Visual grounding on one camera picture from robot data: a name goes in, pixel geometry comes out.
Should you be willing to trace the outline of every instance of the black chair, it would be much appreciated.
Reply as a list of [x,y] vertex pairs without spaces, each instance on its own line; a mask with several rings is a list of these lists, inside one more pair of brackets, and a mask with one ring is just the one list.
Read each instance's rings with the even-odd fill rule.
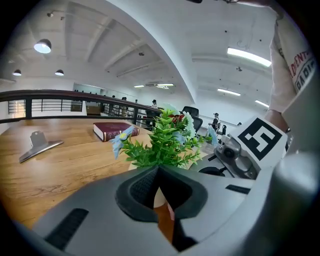
[[196,116],[193,116],[192,118],[193,118],[193,127],[195,129],[195,132],[197,133],[204,121],[201,118]]
[[195,108],[195,107],[191,107],[191,106],[185,106],[182,110],[182,112],[189,112],[189,114],[193,117],[199,117],[199,109]]

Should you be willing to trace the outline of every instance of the sleeve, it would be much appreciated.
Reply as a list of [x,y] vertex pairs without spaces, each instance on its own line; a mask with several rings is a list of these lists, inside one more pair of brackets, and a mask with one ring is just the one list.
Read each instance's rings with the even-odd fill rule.
[[296,91],[288,64],[282,54],[282,47],[280,45],[277,27],[270,45],[270,53],[273,85],[269,110],[275,110],[282,113],[291,100],[296,96]]

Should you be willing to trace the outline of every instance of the white flower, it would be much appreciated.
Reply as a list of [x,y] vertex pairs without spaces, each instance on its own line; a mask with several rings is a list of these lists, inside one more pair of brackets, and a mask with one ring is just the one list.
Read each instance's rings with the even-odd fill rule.
[[192,116],[189,114],[189,112],[182,112],[184,114],[183,119],[187,119],[188,120],[188,124],[185,127],[184,130],[187,130],[188,132],[191,132],[190,136],[186,136],[187,139],[192,139],[196,136],[196,130],[194,128],[194,119],[192,118]]
[[162,107],[165,109],[165,110],[171,110],[173,111],[173,115],[176,116],[176,115],[180,115],[180,111],[175,107],[175,106],[172,106],[171,104],[169,103],[163,103],[162,104]]

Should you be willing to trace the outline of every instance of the blue flower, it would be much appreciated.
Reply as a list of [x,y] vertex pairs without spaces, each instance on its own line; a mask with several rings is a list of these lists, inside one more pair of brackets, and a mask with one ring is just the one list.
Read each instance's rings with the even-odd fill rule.
[[219,143],[218,143],[217,134],[216,134],[214,128],[211,125],[208,127],[208,133],[209,133],[209,135],[212,136],[211,144],[214,145],[214,146],[218,145]]
[[183,137],[183,136],[181,135],[181,133],[178,132],[178,131],[175,131],[174,133],[172,133],[172,136],[175,137],[175,139],[176,139],[178,142],[180,142],[181,145],[186,142],[186,138]]
[[122,133],[117,135],[115,138],[109,140],[112,143],[112,151],[114,153],[115,159],[118,158],[119,151],[124,146],[122,141],[125,141],[128,138],[128,136],[133,132],[134,128],[135,127],[132,125],[128,129],[125,129]]

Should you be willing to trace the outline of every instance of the maroon hardcover book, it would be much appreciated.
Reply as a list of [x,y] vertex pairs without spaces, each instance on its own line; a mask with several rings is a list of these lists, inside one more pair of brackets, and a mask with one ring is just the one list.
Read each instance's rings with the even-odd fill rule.
[[[93,131],[102,142],[107,142],[114,139],[130,126],[130,124],[124,122],[95,122],[93,124]],[[137,136],[139,132],[140,130],[138,128],[134,128],[131,136]]]

